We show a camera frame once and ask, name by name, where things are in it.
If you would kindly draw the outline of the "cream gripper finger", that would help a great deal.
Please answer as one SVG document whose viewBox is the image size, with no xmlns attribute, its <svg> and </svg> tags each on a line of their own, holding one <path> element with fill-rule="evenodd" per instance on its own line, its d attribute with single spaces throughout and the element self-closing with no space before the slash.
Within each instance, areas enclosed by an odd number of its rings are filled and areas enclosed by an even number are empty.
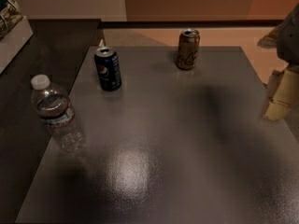
<svg viewBox="0 0 299 224">
<path fill-rule="evenodd" d="M 282 73 L 273 70 L 266 85 L 266 94 L 263 103 L 263 116 L 282 116 L 283 106 L 274 100 L 274 94 L 277 91 L 278 83 Z"/>
<path fill-rule="evenodd" d="M 299 104 L 299 73 L 291 69 L 282 72 L 274 100 L 283 106 L 282 116 L 264 116 L 270 120 L 284 119 L 290 111 Z"/>
</svg>

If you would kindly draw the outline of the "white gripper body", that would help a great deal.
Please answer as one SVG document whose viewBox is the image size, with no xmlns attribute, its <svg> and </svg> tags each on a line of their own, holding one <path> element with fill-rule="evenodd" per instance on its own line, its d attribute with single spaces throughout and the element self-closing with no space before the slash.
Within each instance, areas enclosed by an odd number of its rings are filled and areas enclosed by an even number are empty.
<svg viewBox="0 0 299 224">
<path fill-rule="evenodd" d="M 290 66 L 299 65 L 299 3 L 280 25 L 258 41 L 257 46 L 275 49 L 280 60 Z"/>
</svg>

